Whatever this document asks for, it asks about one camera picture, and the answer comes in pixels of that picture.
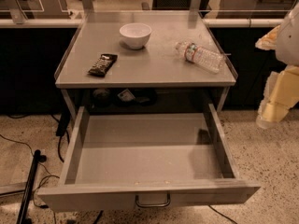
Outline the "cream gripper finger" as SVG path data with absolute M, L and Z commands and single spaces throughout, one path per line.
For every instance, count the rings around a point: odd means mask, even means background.
M 272 72 L 263 91 L 256 124 L 269 129 L 281 122 L 299 102 L 299 67 L 288 65 L 280 73 Z
M 275 50 L 277 46 L 277 37 L 278 37 L 278 30 L 280 26 L 276 26 L 270 32 L 268 32 L 263 37 L 259 38 L 258 41 L 255 43 L 255 47 L 257 49 L 262 50 Z

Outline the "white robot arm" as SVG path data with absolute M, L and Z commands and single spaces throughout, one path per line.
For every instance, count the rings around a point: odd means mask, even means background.
M 273 49 L 276 58 L 286 64 L 280 73 L 270 73 L 263 90 L 256 123 L 268 129 L 281 122 L 299 102 L 299 5 L 279 26 L 260 38 L 255 47 Z

